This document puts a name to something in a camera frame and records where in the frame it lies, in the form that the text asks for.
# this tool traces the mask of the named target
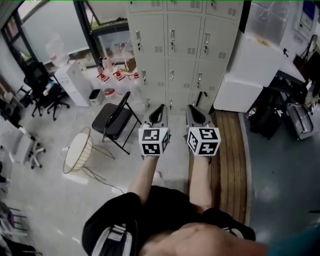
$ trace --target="white container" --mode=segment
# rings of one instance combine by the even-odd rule
[[[268,87],[284,60],[283,51],[265,45],[257,38],[238,32],[228,64],[228,71],[237,80]]]
[[[68,63],[69,55],[65,51],[65,44],[58,33],[52,35],[50,42],[45,45],[45,49],[56,67],[61,68]]]

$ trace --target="bottle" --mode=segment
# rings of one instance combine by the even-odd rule
[[[112,62],[109,57],[103,59],[102,61],[103,68],[108,70],[110,73],[114,71],[114,67],[112,66]]]

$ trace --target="white box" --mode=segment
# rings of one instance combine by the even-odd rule
[[[248,81],[239,80],[227,73],[215,97],[216,110],[247,112],[255,102],[263,87]]]
[[[195,156],[215,156],[221,142],[219,128],[190,127],[187,143]]]
[[[237,80],[268,87],[283,60],[279,47],[267,46],[256,37],[238,31],[227,70]]]
[[[90,82],[82,74],[76,61],[72,60],[67,65],[59,67],[54,75],[77,106],[91,106],[89,96],[92,87]]]

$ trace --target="locker door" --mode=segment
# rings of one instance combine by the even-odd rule
[[[165,55],[164,16],[162,14],[132,16],[129,26],[136,55]]]
[[[190,92],[188,90],[168,90],[167,107],[169,114],[185,114],[189,104]]]
[[[162,11],[162,1],[128,1],[130,13]]]
[[[166,90],[160,88],[144,88],[142,91],[145,108],[152,109],[160,104],[166,104]]]
[[[200,16],[168,14],[168,52],[170,56],[197,56],[200,24]]]
[[[191,100],[190,100],[192,105],[196,105],[197,104],[199,95],[200,95],[200,91],[193,92],[193,94],[191,96]],[[217,94],[212,94],[212,93],[209,93],[209,92],[202,91],[201,95],[200,95],[200,100],[199,100],[199,103],[198,103],[198,107],[203,109],[204,111],[209,112],[211,107],[212,107],[212,105],[213,105],[213,103],[214,103],[214,101],[215,101],[216,95]]]
[[[190,91],[194,78],[196,61],[180,58],[168,60],[168,88]]]
[[[200,60],[193,79],[193,89],[198,91],[218,92],[225,74],[225,64]]]
[[[200,59],[227,61],[232,52],[237,29],[232,20],[205,18]]]
[[[202,1],[167,1],[168,11],[202,12]]]
[[[240,4],[238,1],[207,1],[206,14],[235,20],[241,15]]]
[[[143,88],[166,87],[165,59],[163,58],[136,58],[141,86]]]

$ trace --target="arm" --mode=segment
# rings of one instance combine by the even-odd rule
[[[146,156],[137,177],[129,187],[128,192],[137,194],[142,205],[147,202],[158,159],[159,156]]]

